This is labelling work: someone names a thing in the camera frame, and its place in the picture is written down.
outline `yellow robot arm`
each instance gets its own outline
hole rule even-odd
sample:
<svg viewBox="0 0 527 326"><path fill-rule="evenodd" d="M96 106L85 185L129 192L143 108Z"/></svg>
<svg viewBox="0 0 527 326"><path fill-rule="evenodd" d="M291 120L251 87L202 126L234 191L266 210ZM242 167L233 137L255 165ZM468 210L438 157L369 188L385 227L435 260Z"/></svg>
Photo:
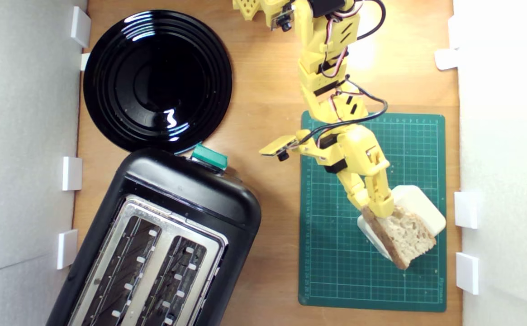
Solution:
<svg viewBox="0 0 527 326"><path fill-rule="evenodd" d="M241 7L243 1L253 0L233 1ZM339 8L331 9L319 6L320 2L261 0L257 4L265 12L266 24L271 29L287 31L294 23L303 45L298 60L300 89L311 117L327 124L323 129L299 130L294 135L282 136L259 153L277 156L280 161L287 159L290 151L313 157L328 173L338 176L348 200L358 210L368 205L376 216L388 217L394 209L386 176L389 162L374 134L358 124L373 118L363 103L364 96L381 101L385 108L387 103L369 95L346 75L348 45L356 41L357 13L362 2L324 1L324 4L340 3ZM318 99L334 89L327 99Z"/></svg>

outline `grid lines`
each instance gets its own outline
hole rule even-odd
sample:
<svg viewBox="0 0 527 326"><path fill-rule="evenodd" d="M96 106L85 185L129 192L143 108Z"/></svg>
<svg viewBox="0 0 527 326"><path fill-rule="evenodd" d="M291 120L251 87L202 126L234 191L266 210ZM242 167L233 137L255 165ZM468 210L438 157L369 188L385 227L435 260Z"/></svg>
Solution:
<svg viewBox="0 0 527 326"><path fill-rule="evenodd" d="M309 113L302 128L321 125ZM386 158L390 188L416 184L446 215L445 120L388 113L364 124ZM334 174L301 157L300 284L303 305L443 312L446 231L406 271L374 248L357 226L358 210Z"/></svg>

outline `bread crust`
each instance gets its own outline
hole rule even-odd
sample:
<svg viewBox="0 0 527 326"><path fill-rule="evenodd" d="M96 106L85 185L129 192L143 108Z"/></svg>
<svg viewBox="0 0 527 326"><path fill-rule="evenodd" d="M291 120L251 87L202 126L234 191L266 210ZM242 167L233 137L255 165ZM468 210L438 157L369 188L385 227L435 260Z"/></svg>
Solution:
<svg viewBox="0 0 527 326"><path fill-rule="evenodd" d="M433 245L437 244L437 240L433 235L431 235L430 231L428 231L428 228L422 221L422 219L414 214L414 213L408 213L406 210L404 210L402 207L395 206L394 212L392 212L391 216L388 216L386 218L398 218L400 219L402 216L410 216L413 218L419 227L423 228L428 235L428 237L433 241ZM386 251L390 255L390 258L392 259L392 262L398 267L399 269L405 270L410 265L410 262L406 264L404 261L402 261L402 258L400 258L399 249L394 244L394 241L391 239L391 237L388 235L384 227L377 221L378 217L374 215L374 213L371 211L371 209L368 206L362 207L362 216L363 219L366 221L368 225L370 225L370 228L375 233L375 235L378 237L380 241L382 241L382 244L386 248Z"/></svg>

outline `white bracket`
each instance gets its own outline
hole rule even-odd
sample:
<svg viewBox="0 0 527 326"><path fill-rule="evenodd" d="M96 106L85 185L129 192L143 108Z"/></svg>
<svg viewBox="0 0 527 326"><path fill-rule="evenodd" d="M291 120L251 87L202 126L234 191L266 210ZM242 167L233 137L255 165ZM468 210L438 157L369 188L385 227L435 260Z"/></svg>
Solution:
<svg viewBox="0 0 527 326"><path fill-rule="evenodd" d="M82 189L82 166L83 162L78 157L65 156L62 159L62 190Z"/></svg>
<svg viewBox="0 0 527 326"><path fill-rule="evenodd" d="M454 223L460 227L478 229L479 200L472 192L454 193Z"/></svg>
<svg viewBox="0 0 527 326"><path fill-rule="evenodd" d="M83 72L86 69L86 62L88 62L88 58L90 58L90 53L83 53L81 58L81 72Z"/></svg>
<svg viewBox="0 0 527 326"><path fill-rule="evenodd" d="M90 41L90 25L90 17L75 6L72 12L71 37L83 48L87 48Z"/></svg>
<svg viewBox="0 0 527 326"><path fill-rule="evenodd" d="M456 286L473 295L479 294L479 259L456 253Z"/></svg>
<svg viewBox="0 0 527 326"><path fill-rule="evenodd" d="M78 230L70 230L58 234L58 258L57 269L63 269L75 261L78 251Z"/></svg>
<svg viewBox="0 0 527 326"><path fill-rule="evenodd" d="M458 67L458 48L462 42L462 29L457 16L448 20L449 49L439 49L434 52L434 60L439 70L447 70Z"/></svg>

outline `white wall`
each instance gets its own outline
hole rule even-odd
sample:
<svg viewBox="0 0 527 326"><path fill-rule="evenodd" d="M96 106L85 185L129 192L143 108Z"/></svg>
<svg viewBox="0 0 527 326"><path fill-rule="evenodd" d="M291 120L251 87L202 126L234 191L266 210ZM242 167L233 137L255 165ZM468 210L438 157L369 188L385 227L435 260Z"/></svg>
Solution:
<svg viewBox="0 0 527 326"><path fill-rule="evenodd" d="M479 295L465 326L527 324L527 2L455 0L464 35L458 67L461 187L481 200L462 251L479 258Z"/></svg>
<svg viewBox="0 0 527 326"><path fill-rule="evenodd" d="M74 5L86 0L0 0L0 325L44 324L67 274L55 251L74 201L61 191L77 141Z"/></svg>

